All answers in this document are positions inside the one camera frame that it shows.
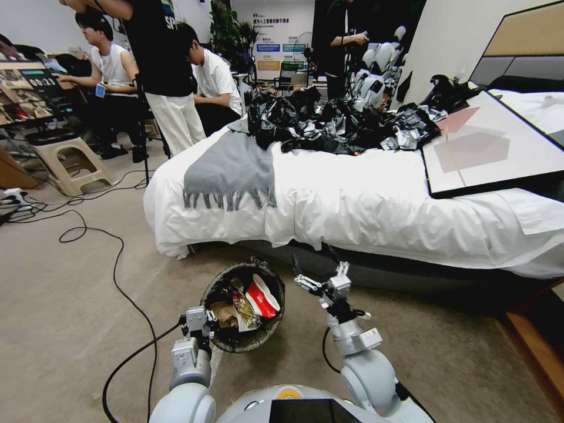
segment carpet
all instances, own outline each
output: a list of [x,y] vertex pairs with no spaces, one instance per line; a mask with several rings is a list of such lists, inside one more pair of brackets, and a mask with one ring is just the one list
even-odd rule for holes
[[[149,150],[154,169],[164,161]],[[130,156],[106,162],[116,175]],[[123,186],[143,177],[134,173]],[[60,201],[51,189],[34,193]],[[142,209],[143,190],[120,190],[70,208],[88,225],[124,238],[118,281],[153,320],[157,333],[199,303],[207,284],[249,251],[206,246],[177,261],[161,256]],[[0,408],[5,422],[105,422],[102,388],[110,372],[150,339],[143,318],[116,291],[112,266],[119,242],[91,232],[72,244],[58,237],[79,223],[65,215],[0,228]],[[286,313],[272,339],[244,355],[224,353],[211,386],[219,411],[244,392],[292,382],[347,397],[321,356],[325,315],[315,298],[293,283],[285,264],[270,261],[286,283]],[[353,288],[351,304],[371,312],[384,338],[382,351],[398,378],[439,422],[557,422],[548,401],[499,324],[487,314],[447,301]],[[152,405],[167,393],[170,348],[180,330],[159,342]],[[330,360],[339,357],[328,344]],[[109,405],[118,420],[142,422],[152,364],[147,350],[116,376]]]

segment headboard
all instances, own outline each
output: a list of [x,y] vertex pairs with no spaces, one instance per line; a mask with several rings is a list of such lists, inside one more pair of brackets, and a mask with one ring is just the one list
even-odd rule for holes
[[502,88],[502,77],[512,77],[511,84],[539,79],[538,91],[551,80],[552,90],[564,91],[564,1],[504,16],[470,79],[485,86],[498,80]]

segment hand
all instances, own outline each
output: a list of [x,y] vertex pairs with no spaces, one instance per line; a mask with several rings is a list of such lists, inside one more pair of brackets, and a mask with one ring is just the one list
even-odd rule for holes
[[113,92],[113,86],[105,84],[103,82],[100,83],[100,85],[102,85],[105,89],[106,89],[106,93],[111,93]]
[[72,77],[70,75],[61,75],[60,73],[52,73],[51,75],[57,78],[59,82],[72,82]]
[[353,37],[354,37],[354,42],[358,45],[363,45],[368,41],[370,41],[370,39],[368,38],[368,32],[366,31],[360,34],[356,34]]

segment man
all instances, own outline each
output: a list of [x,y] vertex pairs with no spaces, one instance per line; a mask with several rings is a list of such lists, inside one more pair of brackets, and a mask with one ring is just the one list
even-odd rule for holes
[[355,16],[350,13],[353,2],[354,0],[334,0],[324,24],[327,28],[324,69],[329,99],[343,97],[345,94],[345,47],[362,46],[369,41],[366,32],[348,35],[357,29]]
[[218,55],[200,45],[196,31],[185,23],[177,24],[184,42],[186,60],[194,65],[198,93],[194,97],[196,110],[206,136],[241,118],[241,96],[231,76],[229,65]]
[[146,154],[140,127],[143,112],[135,85],[135,76],[139,73],[137,65],[126,49],[113,43],[112,27],[101,12],[90,9],[84,14],[77,13],[75,19],[92,46],[92,74],[85,77],[54,75],[60,82],[73,82],[89,88],[103,86],[104,97],[96,96],[92,101],[95,132],[103,143],[101,157],[113,159],[127,154],[123,148],[112,147],[113,131],[124,130],[134,145],[133,162],[142,162]]
[[177,155],[206,137],[194,105],[195,83],[178,37],[170,0],[59,0],[84,13],[96,8],[123,20],[147,101]]

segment beige stool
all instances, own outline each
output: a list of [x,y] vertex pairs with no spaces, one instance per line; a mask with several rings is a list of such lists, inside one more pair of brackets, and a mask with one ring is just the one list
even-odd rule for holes
[[[26,139],[49,172],[49,178],[69,196],[81,195],[81,188],[84,185],[97,180],[104,180],[110,185],[118,182],[90,147],[81,138],[67,130],[38,132],[27,135]],[[59,154],[69,150],[78,150],[82,154],[78,154],[80,163],[67,169],[59,160]],[[78,169],[88,169],[90,173],[78,177],[72,177],[69,174],[69,170]]]

